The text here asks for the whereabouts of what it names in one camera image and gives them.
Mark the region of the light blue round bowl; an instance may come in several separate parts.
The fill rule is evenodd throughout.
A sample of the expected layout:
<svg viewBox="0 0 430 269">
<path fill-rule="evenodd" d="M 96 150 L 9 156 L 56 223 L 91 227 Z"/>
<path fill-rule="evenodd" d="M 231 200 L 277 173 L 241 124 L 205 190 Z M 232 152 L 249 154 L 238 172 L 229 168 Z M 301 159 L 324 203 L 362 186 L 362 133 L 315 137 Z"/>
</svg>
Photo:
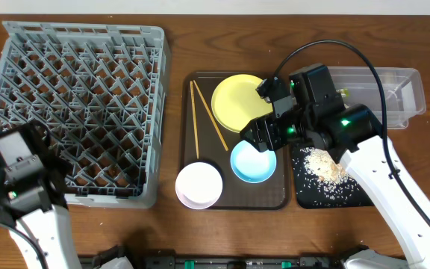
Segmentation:
<svg viewBox="0 0 430 269">
<path fill-rule="evenodd" d="M 231 151 L 230 165 L 239 179 L 257 184 L 268 180 L 275 172 L 277 158 L 274 151 L 259 152 L 242 140 Z"/>
</svg>

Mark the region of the yellow round plate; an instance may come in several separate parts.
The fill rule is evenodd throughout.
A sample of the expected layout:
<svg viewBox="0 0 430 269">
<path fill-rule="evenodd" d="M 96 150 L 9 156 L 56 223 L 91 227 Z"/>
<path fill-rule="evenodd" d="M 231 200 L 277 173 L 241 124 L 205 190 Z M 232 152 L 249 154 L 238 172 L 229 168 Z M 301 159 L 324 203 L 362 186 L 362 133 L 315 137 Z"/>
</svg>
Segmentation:
<svg viewBox="0 0 430 269">
<path fill-rule="evenodd" d="M 248 74 L 232 75 L 221 81 L 211 98 L 215 119 L 224 128 L 239 133 L 251 120 L 273 112 L 256 88 L 262 79 Z"/>
</svg>

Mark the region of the wooden chopstick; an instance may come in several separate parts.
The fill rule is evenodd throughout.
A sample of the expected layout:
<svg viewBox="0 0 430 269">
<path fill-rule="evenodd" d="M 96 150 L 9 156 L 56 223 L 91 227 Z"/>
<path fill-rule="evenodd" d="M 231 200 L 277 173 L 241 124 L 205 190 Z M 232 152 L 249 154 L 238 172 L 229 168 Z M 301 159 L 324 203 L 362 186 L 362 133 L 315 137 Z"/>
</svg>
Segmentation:
<svg viewBox="0 0 430 269">
<path fill-rule="evenodd" d="M 193 81 L 190 81 L 190 101 L 192 108 L 192 118 L 193 118 L 193 133 L 194 133 L 194 141 L 196 148 L 196 157 L 199 159 L 199 140 L 198 140 L 198 129 L 197 129 L 197 120 L 196 120 L 196 102 L 193 88 Z"/>
<path fill-rule="evenodd" d="M 220 139 L 220 141 L 221 141 L 221 143 L 223 145 L 223 148 L 227 152 L 228 151 L 228 145 L 225 142 L 225 138 L 223 137 L 222 132 L 220 131 L 220 129 L 219 129 L 217 123 L 216 123 L 216 120 L 214 119 L 214 116 L 213 116 L 213 114 L 211 112 L 211 109 L 208 107 L 208 104 L 207 104 L 207 102 L 206 102 L 206 100 L 205 100 L 205 98 L 204 98 L 204 96 L 203 96 L 203 94 L 202 94 L 202 92 L 201 92 L 198 84 L 194 80 L 193 80 L 193 88 L 194 88 L 194 92 L 197 91 L 197 93 L 199 94 L 199 97 L 200 97 L 200 99 L 202 101 L 202 104 L 204 105 L 205 110 L 207 111 L 207 114 L 208 114 L 208 116 L 209 116 L 209 118 L 210 118 L 210 120 L 212 122 L 212 125 L 214 126 L 214 128 L 216 130 L 216 133 L 217 133 L 217 135 L 218 135 L 218 137 L 219 137 L 219 139 Z"/>
</svg>

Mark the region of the pink round bowl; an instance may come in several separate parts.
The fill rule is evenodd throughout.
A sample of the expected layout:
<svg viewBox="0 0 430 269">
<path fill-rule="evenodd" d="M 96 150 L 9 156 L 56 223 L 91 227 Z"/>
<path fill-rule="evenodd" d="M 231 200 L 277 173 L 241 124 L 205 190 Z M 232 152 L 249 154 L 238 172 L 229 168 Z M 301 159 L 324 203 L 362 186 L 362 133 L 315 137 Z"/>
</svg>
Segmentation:
<svg viewBox="0 0 430 269">
<path fill-rule="evenodd" d="M 214 205 L 221 197 L 222 176 L 206 162 L 194 162 L 184 167 L 175 180 L 178 200 L 188 208 L 202 210 Z"/>
</svg>

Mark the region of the green orange snack wrapper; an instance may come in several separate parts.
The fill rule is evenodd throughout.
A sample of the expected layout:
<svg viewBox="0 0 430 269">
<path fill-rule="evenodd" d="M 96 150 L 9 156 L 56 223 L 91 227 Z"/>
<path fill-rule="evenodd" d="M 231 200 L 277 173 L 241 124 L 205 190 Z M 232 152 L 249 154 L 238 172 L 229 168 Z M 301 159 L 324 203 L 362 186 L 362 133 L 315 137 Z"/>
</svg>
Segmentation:
<svg viewBox="0 0 430 269">
<path fill-rule="evenodd" d="M 350 96 L 349 90 L 347 88 L 337 89 L 337 92 L 343 97 L 347 98 Z"/>
</svg>

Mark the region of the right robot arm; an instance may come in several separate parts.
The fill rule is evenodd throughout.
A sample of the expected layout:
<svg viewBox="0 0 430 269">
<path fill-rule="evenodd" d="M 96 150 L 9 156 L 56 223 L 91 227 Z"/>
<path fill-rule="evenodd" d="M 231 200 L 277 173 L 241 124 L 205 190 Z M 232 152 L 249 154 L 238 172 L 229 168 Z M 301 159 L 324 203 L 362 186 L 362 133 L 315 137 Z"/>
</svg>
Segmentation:
<svg viewBox="0 0 430 269">
<path fill-rule="evenodd" d="M 430 201 L 393 149 L 387 126 L 362 104 L 345 105 L 327 66 L 264 79 L 258 95 L 272 112 L 240 136 L 256 150 L 286 145 L 326 151 L 363 188 L 395 235 L 409 268 L 430 268 Z"/>
</svg>

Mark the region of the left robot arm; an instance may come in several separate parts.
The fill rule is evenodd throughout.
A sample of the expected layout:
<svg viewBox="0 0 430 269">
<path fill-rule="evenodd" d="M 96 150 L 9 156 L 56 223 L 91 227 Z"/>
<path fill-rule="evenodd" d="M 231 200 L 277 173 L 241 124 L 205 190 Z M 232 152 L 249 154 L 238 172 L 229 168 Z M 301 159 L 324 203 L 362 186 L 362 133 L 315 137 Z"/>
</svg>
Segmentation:
<svg viewBox="0 0 430 269">
<path fill-rule="evenodd" d="M 28 268 L 80 268 L 65 199 L 72 166 L 50 142 L 39 121 L 0 132 L 0 227 Z"/>
</svg>

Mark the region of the clear plastic waste bin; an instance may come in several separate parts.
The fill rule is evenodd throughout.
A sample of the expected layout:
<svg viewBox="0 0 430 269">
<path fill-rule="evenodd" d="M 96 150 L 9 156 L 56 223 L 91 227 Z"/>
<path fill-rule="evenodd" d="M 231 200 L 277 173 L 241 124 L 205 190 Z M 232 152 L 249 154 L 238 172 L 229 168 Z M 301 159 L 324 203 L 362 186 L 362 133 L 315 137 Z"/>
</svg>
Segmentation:
<svg viewBox="0 0 430 269">
<path fill-rule="evenodd" d="M 346 106 L 366 105 L 381 119 L 381 102 L 376 80 L 367 67 L 329 67 L 334 86 L 347 88 Z M 412 117 L 426 112 L 420 73 L 412 68 L 377 67 L 387 107 L 387 127 L 405 129 Z"/>
</svg>

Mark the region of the dark brown serving tray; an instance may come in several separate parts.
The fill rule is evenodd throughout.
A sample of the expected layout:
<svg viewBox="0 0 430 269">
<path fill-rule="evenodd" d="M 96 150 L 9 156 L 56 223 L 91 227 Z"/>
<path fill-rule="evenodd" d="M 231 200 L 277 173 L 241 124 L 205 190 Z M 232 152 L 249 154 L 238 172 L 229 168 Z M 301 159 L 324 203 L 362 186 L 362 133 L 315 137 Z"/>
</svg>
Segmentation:
<svg viewBox="0 0 430 269">
<path fill-rule="evenodd" d="M 178 199 L 191 209 L 277 210 L 290 199 L 282 150 L 258 151 L 240 137 L 271 112 L 256 93 L 259 75 L 195 72 L 186 80 Z"/>
</svg>

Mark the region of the grey plastic dish rack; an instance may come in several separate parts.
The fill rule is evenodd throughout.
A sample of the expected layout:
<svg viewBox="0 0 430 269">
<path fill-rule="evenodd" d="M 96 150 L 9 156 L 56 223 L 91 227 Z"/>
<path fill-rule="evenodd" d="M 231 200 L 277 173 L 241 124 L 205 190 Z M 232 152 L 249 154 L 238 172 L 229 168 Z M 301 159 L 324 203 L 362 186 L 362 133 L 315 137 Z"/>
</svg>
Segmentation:
<svg viewBox="0 0 430 269">
<path fill-rule="evenodd" d="M 4 22 L 0 132 L 39 121 L 71 164 L 66 201 L 150 208 L 157 199 L 170 49 L 162 28 Z"/>
</svg>

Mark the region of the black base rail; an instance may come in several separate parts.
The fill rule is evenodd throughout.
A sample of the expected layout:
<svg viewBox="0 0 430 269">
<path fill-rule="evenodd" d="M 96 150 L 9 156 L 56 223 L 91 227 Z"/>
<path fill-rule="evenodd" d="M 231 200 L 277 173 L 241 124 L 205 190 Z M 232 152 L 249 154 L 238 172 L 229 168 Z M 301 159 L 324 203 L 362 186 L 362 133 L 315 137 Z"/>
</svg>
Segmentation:
<svg viewBox="0 0 430 269">
<path fill-rule="evenodd" d="M 364 245 L 341 256 L 306 253 L 301 256 L 215 256 L 182 255 L 174 250 L 148 250 L 141 253 L 115 246 L 94 256 L 79 256 L 83 268 L 135 269 L 286 269 L 286 268 L 407 268 L 403 259 L 383 256 Z"/>
</svg>

